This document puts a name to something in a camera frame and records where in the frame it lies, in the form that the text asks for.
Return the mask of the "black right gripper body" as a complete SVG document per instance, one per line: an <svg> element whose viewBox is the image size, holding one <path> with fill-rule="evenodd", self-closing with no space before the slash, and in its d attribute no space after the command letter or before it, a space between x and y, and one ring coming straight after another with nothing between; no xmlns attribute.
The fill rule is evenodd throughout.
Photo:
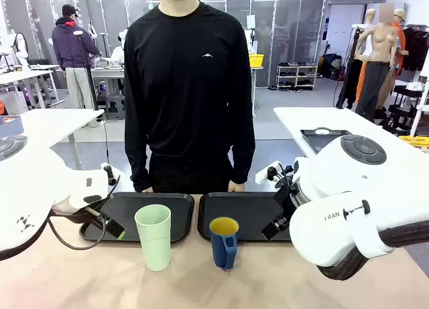
<svg viewBox="0 0 429 309"><path fill-rule="evenodd" d="M291 219L295 213L297 203L295 200L294 190L289 184L284 184L275 194L274 200L281 206L282 213L281 217L285 219Z"/></svg>

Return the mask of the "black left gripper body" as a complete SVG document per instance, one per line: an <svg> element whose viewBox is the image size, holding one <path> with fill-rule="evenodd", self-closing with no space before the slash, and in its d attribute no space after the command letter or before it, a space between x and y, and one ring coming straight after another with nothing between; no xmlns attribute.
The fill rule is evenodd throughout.
<svg viewBox="0 0 429 309"><path fill-rule="evenodd" d="M93 203L90 203L72 214L72 222L74 223L89 223L91 221L99 221L99 217L107 219L109 216L102 211L108 198L102 198Z"/></svg>

